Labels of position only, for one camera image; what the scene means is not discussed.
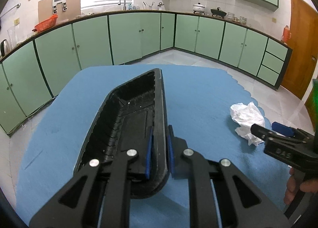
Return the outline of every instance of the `drawer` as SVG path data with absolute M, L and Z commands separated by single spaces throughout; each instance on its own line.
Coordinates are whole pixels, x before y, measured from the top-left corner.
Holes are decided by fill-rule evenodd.
M 260 71 L 257 74 L 257 77 L 263 79 L 264 81 L 272 84 L 273 86 L 276 84 L 278 74 L 265 66 L 260 66 Z
M 281 45 L 280 43 L 275 42 L 272 39 L 268 39 L 266 51 L 275 55 L 281 60 L 285 60 L 288 49 L 285 46 Z
M 284 62 L 276 58 L 272 54 L 265 52 L 265 56 L 262 64 L 270 69 L 274 70 L 277 73 L 280 73 L 281 68 L 283 67 Z

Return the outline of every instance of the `white pot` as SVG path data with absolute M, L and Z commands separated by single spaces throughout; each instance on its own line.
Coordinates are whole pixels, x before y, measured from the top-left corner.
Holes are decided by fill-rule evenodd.
M 198 4 L 193 5 L 193 11 L 203 13 L 205 6 L 201 5 L 200 2 Z

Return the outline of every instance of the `faucet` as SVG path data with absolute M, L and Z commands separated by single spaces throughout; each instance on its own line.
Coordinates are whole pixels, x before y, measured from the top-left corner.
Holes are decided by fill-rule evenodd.
M 124 11 L 126 11 L 126 0 L 124 0 Z

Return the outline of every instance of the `wall outlet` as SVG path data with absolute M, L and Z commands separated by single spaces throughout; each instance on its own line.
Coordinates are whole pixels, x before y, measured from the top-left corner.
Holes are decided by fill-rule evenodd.
M 14 25 L 18 25 L 20 23 L 20 18 L 14 20 Z

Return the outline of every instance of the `triangular cutout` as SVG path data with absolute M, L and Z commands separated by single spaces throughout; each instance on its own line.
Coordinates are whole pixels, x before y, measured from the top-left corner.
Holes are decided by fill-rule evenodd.
M 244 208 L 260 204 L 261 200 L 249 189 L 248 186 L 237 176 L 233 176 L 236 189 L 239 193 Z
M 60 204 L 75 208 L 86 183 L 87 176 L 81 177 L 58 201 Z

